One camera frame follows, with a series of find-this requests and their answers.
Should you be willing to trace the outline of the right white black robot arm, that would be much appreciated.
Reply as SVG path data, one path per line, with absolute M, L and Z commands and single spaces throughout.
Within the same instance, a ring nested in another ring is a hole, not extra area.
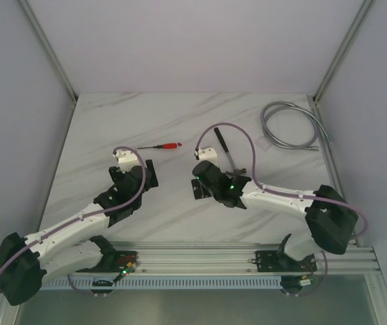
M 358 222 L 358 215 L 330 186 L 298 191 L 257 184 L 251 177 L 230 177 L 210 161 L 193 168 L 193 176 L 211 196 L 228 208 L 286 213 L 306 223 L 287 234 L 277 249 L 277 264 L 294 269 L 303 259 L 325 251 L 343 255 Z

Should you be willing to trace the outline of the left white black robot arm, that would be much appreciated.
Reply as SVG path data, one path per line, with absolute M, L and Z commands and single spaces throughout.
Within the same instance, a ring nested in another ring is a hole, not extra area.
M 152 160 L 128 171 L 109 169 L 113 184 L 79 213 L 45 230 L 0 245 L 0 294 L 12 306 L 36 295 L 42 285 L 74 272 L 115 273 L 116 284 L 135 268 L 136 252 L 117 251 L 104 234 L 141 207 L 142 195 L 158 187 Z

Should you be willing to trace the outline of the black fuse box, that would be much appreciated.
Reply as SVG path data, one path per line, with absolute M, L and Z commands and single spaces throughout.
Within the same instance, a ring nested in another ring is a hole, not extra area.
M 193 197 L 195 200 L 212 197 L 212 194 L 199 182 L 198 179 L 191 180 L 191 187 L 193 190 Z

